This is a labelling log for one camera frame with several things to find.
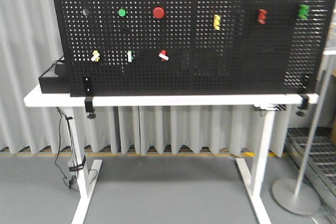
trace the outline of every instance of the pole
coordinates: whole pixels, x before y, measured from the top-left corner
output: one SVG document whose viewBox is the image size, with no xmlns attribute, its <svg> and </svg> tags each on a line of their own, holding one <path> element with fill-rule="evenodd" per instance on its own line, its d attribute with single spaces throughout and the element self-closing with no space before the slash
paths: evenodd
<svg viewBox="0 0 336 224">
<path fill-rule="evenodd" d="M 324 78 L 322 80 L 322 88 L 321 88 L 321 92 L 320 92 L 320 99 L 319 99 L 319 102 L 316 106 L 313 121 L 311 123 L 311 128 L 310 128 L 310 131 L 309 131 L 307 147 L 305 149 L 305 153 L 304 153 L 304 156 L 303 156 L 303 160 L 302 160 L 297 184 L 296 184 L 296 187 L 295 187 L 294 197 L 297 197 L 300 193 L 300 189 L 301 189 L 302 181 L 303 181 L 303 176 L 304 176 L 304 173 L 305 173 L 306 168 L 307 168 L 307 161 L 308 161 L 311 145 L 313 143 L 315 133 L 316 133 L 316 128 L 317 128 L 317 125 L 318 125 L 318 122 L 319 122 L 319 119 L 320 119 L 320 116 L 321 116 L 322 107 L 323 107 L 324 100 L 326 98 L 330 77 L 332 75 L 332 72 L 333 72 L 335 64 L 336 64 L 336 56 L 335 55 L 330 55 L 329 57 L 330 57 L 329 65 L 328 65 L 327 71 L 324 75 Z"/>
</svg>

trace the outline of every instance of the gray floor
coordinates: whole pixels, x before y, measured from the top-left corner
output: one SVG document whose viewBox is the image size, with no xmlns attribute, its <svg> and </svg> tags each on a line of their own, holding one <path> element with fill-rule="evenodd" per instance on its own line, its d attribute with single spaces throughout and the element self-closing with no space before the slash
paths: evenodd
<svg viewBox="0 0 336 224">
<path fill-rule="evenodd" d="M 0 156 L 0 172 L 1 223 L 71 223 L 79 195 L 63 185 L 54 157 Z M 313 224 L 271 197 L 276 179 L 295 174 L 287 158 L 269 158 L 261 197 L 272 224 Z M 85 223 L 219 222 L 257 223 L 232 158 L 125 156 L 103 157 Z"/>
</svg>

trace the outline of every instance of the white table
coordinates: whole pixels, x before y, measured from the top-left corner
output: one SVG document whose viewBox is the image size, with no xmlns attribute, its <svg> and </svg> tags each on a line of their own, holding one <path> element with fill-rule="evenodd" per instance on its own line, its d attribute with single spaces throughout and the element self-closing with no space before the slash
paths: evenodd
<svg viewBox="0 0 336 224">
<path fill-rule="evenodd" d="M 309 103 L 316 104 L 319 96 L 308 94 Z M 78 163 L 81 164 L 85 156 L 83 143 L 78 140 L 73 107 L 84 107 L 85 97 L 70 97 L 70 94 L 42 94 L 40 86 L 36 86 L 24 99 L 27 107 L 62 107 L 70 120 L 75 143 Z M 301 104 L 302 97 L 298 94 L 265 94 L 265 95 L 167 95 L 167 96 L 131 96 L 131 97 L 94 97 L 93 106 L 186 106 L 186 105 L 269 105 L 269 104 Z M 256 143 L 255 157 L 252 170 L 249 171 L 243 158 L 236 158 L 248 196 L 260 224 L 270 224 L 264 204 L 261 201 L 260 191 L 264 180 L 266 162 L 268 157 L 271 132 L 275 118 L 275 111 L 268 111 L 264 117 L 264 125 L 260 142 Z M 101 159 L 93 161 L 91 169 L 100 171 Z M 98 174 L 90 183 L 87 164 L 78 173 L 77 183 L 80 190 L 80 200 L 73 217 L 72 224 L 82 224 L 89 208 L 93 190 Z"/>
</svg>

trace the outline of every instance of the black box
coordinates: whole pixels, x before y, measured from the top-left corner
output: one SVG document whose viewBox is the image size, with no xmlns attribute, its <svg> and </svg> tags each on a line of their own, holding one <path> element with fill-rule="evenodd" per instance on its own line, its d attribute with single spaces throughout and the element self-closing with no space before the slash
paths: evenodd
<svg viewBox="0 0 336 224">
<path fill-rule="evenodd" d="M 38 78 L 38 81 L 42 93 L 70 93 L 67 69 L 63 63 L 52 65 Z"/>
</svg>

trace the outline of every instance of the green button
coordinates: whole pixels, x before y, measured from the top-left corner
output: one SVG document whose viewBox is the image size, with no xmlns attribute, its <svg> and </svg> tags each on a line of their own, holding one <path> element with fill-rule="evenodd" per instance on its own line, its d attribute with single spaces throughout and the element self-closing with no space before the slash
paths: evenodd
<svg viewBox="0 0 336 224">
<path fill-rule="evenodd" d="M 124 17 L 124 16 L 126 16 L 127 12 L 124 8 L 122 8 L 118 11 L 118 14 L 119 14 L 120 17 Z"/>
</svg>

